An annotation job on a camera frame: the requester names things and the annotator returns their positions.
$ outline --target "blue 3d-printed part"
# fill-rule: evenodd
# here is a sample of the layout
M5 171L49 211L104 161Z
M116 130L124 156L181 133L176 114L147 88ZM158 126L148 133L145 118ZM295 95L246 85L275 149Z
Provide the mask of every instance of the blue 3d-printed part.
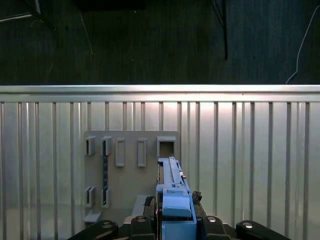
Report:
M186 220L162 222L162 240L194 240L197 233L197 218L192 192L185 179L179 161L174 157L159 158L163 164L163 183L156 191L163 193L162 215L164 217L183 217Z

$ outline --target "gray block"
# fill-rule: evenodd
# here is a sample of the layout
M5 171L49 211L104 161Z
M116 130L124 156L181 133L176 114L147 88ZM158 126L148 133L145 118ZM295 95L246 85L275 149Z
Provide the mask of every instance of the gray block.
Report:
M134 207L131 213L132 217L142 216L145 211L145 203L147 195L138 195L136 196Z
M124 138L115 141L115 165L124 167L126 162L126 142Z
M98 211L98 212L90 211L88 215L85 216L83 221L88 224L94 224L100 220L101 215L102 215L101 211Z

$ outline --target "black metal rod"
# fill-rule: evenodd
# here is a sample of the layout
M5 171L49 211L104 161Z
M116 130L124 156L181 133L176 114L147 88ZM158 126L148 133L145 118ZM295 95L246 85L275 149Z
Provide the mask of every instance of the black metal rod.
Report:
M222 23L223 23L223 41L224 41L224 57L228 59L228 33L227 33L227 7L226 1L222 0Z
M13 15L13 16L0 18L0 23L10 22L10 21L19 20L19 19L28 19L31 17L32 17L32 15L29 13L17 14L17 15Z

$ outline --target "black cable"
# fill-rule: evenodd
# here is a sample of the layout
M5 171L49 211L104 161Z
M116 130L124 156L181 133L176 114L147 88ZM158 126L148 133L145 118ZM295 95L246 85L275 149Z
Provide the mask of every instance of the black cable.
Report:
M221 22L221 20L220 20L220 18L219 18L219 15L218 15L218 13L217 13L216 7L215 7L214 3L212 2L212 0L210 0L210 3L211 3L211 6L212 6L212 8L213 8L213 10L214 10L214 13L215 13L215 15L216 15L216 18L218 19L218 21L219 21L219 23L220 23L221 28L224 28L224 26L223 26L223 24L222 24L222 22Z
M220 17L223 18L223 17L222 17L222 13L221 13L221 11L220 11L220 7L219 7L219 5L218 5L218 3L217 3L217 0L214 0L214 2L215 2L216 7L218 8L218 12L219 12L219 14L220 14Z

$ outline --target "wall-mounted holder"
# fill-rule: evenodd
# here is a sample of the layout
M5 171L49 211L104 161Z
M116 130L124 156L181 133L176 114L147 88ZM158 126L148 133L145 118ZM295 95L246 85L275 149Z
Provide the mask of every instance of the wall-mounted holder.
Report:
M96 153L96 137L95 136L87 136L84 138L85 140L85 154L88 156L92 156Z
M112 137L104 136L103 138L101 138L101 143L102 143L101 155L102 156L110 155L112 153Z
M180 159L177 131L89 130L84 138L88 153L84 183L86 187L95 187L92 200L86 203L88 223L99 217L122 224L134 207L136 196L154 195L157 155L169 152Z
M89 186L85 192L85 207L93 208L96 203L96 187Z
M156 138L156 156L157 158L177 156L177 137L158 136Z
M101 191L101 207L108 209L111 207L111 190Z

